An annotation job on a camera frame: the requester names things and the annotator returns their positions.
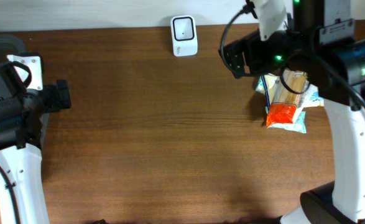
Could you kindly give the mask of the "orange spaghetti pack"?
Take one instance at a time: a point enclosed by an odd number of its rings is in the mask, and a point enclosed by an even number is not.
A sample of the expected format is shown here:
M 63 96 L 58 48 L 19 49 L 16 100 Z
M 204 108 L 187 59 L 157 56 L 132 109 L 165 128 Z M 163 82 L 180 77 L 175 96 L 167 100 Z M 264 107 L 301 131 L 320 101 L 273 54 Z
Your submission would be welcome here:
M 272 87 L 274 91 L 270 98 L 266 119 L 268 128 L 273 124 L 293 124 L 301 97 L 308 88 L 305 72 L 291 71 L 286 68 L 278 81 Z

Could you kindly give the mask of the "yellow white snack bag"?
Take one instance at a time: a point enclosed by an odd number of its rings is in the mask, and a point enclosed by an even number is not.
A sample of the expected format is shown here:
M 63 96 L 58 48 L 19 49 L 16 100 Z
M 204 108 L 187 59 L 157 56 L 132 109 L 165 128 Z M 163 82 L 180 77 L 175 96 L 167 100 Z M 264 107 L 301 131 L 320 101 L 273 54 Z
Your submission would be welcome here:
M 263 75 L 266 81 L 267 91 L 265 93 L 267 105 L 266 108 L 268 109 L 270 104 L 272 103 L 272 99 L 275 95 L 276 88 L 282 84 L 279 80 L 279 77 L 267 74 Z M 299 108 L 309 108 L 309 107 L 323 107 L 324 106 L 324 99 L 319 96 L 318 88 L 315 85 L 310 84 L 308 90 L 300 95 L 300 100 L 297 105 Z

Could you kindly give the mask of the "mint green wipes pack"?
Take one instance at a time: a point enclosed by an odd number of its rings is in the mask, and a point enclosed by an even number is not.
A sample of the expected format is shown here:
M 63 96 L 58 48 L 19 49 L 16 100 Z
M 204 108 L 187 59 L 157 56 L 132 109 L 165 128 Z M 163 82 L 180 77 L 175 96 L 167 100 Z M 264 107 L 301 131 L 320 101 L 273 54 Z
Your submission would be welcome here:
M 266 109 L 267 128 L 279 128 L 305 134 L 305 112 L 295 105 L 274 104 Z

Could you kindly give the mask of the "green Kleenex tissue pack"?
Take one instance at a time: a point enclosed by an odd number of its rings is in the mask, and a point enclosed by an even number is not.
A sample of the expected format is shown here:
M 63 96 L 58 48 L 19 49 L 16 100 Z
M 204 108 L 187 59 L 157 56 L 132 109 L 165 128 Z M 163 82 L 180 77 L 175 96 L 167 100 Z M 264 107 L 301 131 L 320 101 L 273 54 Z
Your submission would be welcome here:
M 266 87 L 266 81 L 264 79 L 264 76 L 259 77 L 257 86 L 256 86 L 256 91 L 260 94 L 265 95 L 265 93 L 267 91 L 267 87 Z

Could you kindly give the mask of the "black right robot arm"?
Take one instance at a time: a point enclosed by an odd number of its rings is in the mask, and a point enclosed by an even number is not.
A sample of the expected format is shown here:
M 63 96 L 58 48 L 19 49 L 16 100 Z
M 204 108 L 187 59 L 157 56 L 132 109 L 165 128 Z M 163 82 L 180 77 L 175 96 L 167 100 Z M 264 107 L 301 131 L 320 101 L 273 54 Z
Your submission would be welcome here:
M 235 78 L 289 69 L 305 72 L 324 100 L 333 138 L 335 179 L 301 194 L 292 212 L 272 223 L 365 223 L 365 39 L 354 38 L 346 0 L 247 1 L 241 14 L 257 31 L 220 57 Z

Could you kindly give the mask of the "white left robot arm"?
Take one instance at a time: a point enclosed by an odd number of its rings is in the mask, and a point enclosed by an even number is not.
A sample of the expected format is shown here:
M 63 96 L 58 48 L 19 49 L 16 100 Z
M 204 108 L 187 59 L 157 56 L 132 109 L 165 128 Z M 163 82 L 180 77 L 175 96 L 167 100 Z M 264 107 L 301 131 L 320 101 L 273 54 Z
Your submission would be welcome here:
M 0 214 L 2 223 L 48 223 L 42 187 L 43 116 L 71 108 L 66 80 L 38 90 L 18 61 L 0 63 Z

